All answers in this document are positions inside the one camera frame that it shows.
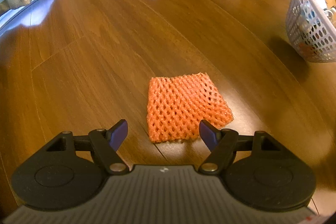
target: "plastic basket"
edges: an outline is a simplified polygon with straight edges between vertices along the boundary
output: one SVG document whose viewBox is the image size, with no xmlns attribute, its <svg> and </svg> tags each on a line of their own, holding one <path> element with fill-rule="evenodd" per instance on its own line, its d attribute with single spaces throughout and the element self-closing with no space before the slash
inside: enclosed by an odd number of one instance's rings
<svg viewBox="0 0 336 224">
<path fill-rule="evenodd" d="M 336 61 L 336 29 L 315 0 L 291 0 L 286 31 L 291 45 L 305 60 Z"/>
</svg>

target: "round black disc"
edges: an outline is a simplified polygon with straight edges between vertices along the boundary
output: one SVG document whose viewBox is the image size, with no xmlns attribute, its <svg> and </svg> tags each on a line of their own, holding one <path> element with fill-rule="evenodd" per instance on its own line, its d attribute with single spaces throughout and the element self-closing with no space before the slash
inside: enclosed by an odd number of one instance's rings
<svg viewBox="0 0 336 224">
<path fill-rule="evenodd" d="M 12 185 L 27 205 L 61 210 L 89 200 L 103 179 L 100 168 L 88 160 L 48 152 L 21 165 L 12 176 Z"/>
<path fill-rule="evenodd" d="M 226 187 L 241 202 L 265 211 L 288 211 L 307 205 L 315 190 L 312 170 L 296 159 L 252 156 L 229 166 Z"/>
</svg>

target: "foam fruit net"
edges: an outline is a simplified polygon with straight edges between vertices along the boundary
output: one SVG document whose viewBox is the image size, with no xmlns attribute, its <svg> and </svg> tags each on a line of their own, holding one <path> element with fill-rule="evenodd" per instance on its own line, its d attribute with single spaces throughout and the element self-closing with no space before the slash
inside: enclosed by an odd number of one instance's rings
<svg viewBox="0 0 336 224">
<path fill-rule="evenodd" d="M 233 121 L 231 109 L 204 73 L 152 78 L 147 110 L 152 142 L 195 139 L 202 119 L 216 128 Z"/>
</svg>

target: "metal screw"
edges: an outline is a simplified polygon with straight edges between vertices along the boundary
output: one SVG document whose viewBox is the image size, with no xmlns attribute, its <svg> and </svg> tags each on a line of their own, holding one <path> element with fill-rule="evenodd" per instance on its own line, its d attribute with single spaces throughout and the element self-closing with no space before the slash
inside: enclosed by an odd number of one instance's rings
<svg viewBox="0 0 336 224">
<path fill-rule="evenodd" d="M 206 172 L 214 172 L 218 169 L 217 164 L 213 164 L 212 162 L 207 162 L 202 164 L 201 168 Z"/>
<path fill-rule="evenodd" d="M 122 164 L 122 163 L 115 163 L 115 164 L 110 165 L 110 170 L 113 171 L 113 172 L 122 172 L 126 168 L 127 168 L 127 166 L 125 164 Z"/>
</svg>

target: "floorboard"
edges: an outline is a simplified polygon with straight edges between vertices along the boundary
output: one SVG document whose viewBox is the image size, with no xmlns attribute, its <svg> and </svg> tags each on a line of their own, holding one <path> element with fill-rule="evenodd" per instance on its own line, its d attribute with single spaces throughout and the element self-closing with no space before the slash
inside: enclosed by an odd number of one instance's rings
<svg viewBox="0 0 336 224">
<path fill-rule="evenodd" d="M 333 212 L 335 65 L 306 63 L 288 44 L 289 1 L 34 3 L 0 37 L 0 182 L 8 198 L 14 202 L 6 177 L 45 141 L 122 118 L 129 136 L 118 154 L 128 165 L 198 167 L 209 154 L 201 140 L 150 143 L 147 92 L 151 77 L 206 72 L 232 108 L 230 127 L 266 130 L 307 162 L 319 213 Z"/>
</svg>

